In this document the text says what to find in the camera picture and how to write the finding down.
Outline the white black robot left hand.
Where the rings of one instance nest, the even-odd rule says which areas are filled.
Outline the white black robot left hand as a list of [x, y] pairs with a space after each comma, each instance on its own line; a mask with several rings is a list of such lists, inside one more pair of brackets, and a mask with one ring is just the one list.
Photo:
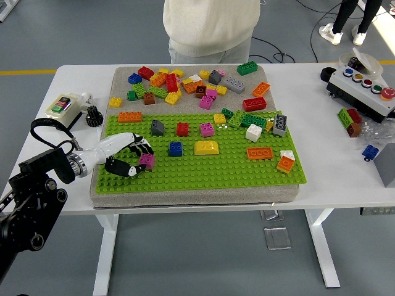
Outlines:
[[93, 147], [76, 152], [80, 168], [80, 178], [89, 175], [93, 168], [105, 164], [107, 172], [118, 176], [132, 177], [146, 169], [146, 165], [131, 166], [127, 162], [114, 159], [114, 155], [121, 150], [129, 148], [137, 156], [141, 154], [154, 154], [148, 141], [135, 133], [119, 133], [100, 140]]

